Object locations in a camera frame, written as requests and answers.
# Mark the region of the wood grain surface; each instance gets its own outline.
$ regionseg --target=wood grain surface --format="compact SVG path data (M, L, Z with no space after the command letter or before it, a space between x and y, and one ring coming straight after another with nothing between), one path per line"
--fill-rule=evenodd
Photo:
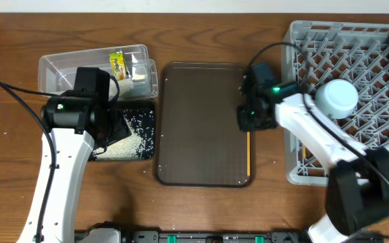
M2 14L0 79L37 89L41 56L142 43L162 70L171 61L247 63L280 41L293 20L389 24L389 15L332 14ZM280 73L280 48L262 55ZM22 94L36 111L46 98ZM76 229L112 220L129 229L260 232L305 229L323 214L325 188L295 186L284 170L283 130L255 135L256 178L245 189L166 187L152 161L86 166ZM32 202L41 131L0 89L0 242L15 242ZM378 225L389 234L389 219Z

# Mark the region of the black cable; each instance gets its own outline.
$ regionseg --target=black cable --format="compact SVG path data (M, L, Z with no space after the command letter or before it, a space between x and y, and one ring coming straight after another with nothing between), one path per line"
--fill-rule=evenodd
M1 83L6 85L8 88L11 88L11 89L14 89L14 90L17 90L17 91L20 91L20 92L25 92L25 93L28 93L28 94L32 94L32 95L58 96L58 94L51 94L51 93L46 93L46 92L26 90L26 89L23 89L23 88L18 88L16 86L12 86L10 84L6 84L4 82L1 82Z
M286 234L289 236L290 243L294 243L294 240L292 239L292 236L290 236L290 234L288 232L286 232Z
M38 118L37 114L23 101L16 93L14 93L10 87L3 82L0 81L0 87L3 88L5 91L7 91L15 100L17 100L28 112L31 114L31 116L34 118L34 120L37 122L37 124L40 126L41 130L43 131L43 134L45 135L47 142L49 143L49 147L51 149L51 166L50 166L50 172L49 172L49 179L47 180L47 185L45 189L45 195L43 196L43 201L41 203L40 213L38 214L38 220L37 220L37 231L36 231L36 243L41 242L41 228L43 226L43 218L45 216L45 210L47 205L47 199L49 198L49 193L52 185L52 179L53 174L55 173L56 168L56 154L55 154L55 147L53 146L52 139L49 135L49 133L46 132L46 129L40 120Z
M362 155L360 152L358 152L357 150L355 150L352 146L350 146L346 141L344 141L341 137L339 137L339 135L335 134L333 131L331 131L331 129L329 129L329 127L327 127L324 123L322 123L322 121L320 121L315 114L313 114L310 106L307 104L306 102L306 99L305 99L305 95L307 95L307 80L308 80L308 76L309 76L309 59L307 58L307 56L304 54L303 50L296 46L295 44L292 44L292 43L286 43L286 42L280 42L280 43L273 43L273 44L270 44L264 48L262 48L262 50L260 50L255 56L254 58L251 59L251 61L249 62L249 65L247 67L247 70L246 70L246 75L249 73L249 69L250 67L252 66L252 64L255 62L255 60L266 50L268 50L269 48L271 47L274 47L274 46L277 46L277 45L286 45L286 46L289 46L289 47L293 47L295 48L298 52L301 53L301 55L303 55L304 57L304 61L305 61L305 67L307 69L307 74L306 76L303 78L303 84L304 84L304 87L303 87L303 103L304 103L304 106L307 110L307 112L310 114L310 116L328 133L330 134L333 138L335 138L343 147L345 147L346 149L348 149L350 152L354 153L360 160L362 160L362 162L364 162L364 164L366 164L366 166L368 166L368 168L370 170L372 170L372 172L374 172L378 177L379 179L381 179L382 181L384 181L388 188L389 188L389 181L385 178L384 175L382 175L382 173L379 172L379 170L370 163L370 161L368 161L364 155ZM389 236L385 236L383 234L379 234L379 233L375 233L375 232L364 232L364 231L358 231L356 232L355 234L351 235L348 240L346 240L345 242L348 242L349 240L352 240L354 238L356 238L358 235L360 234L371 234L373 236L377 236L379 238L385 238L385 239L389 239Z

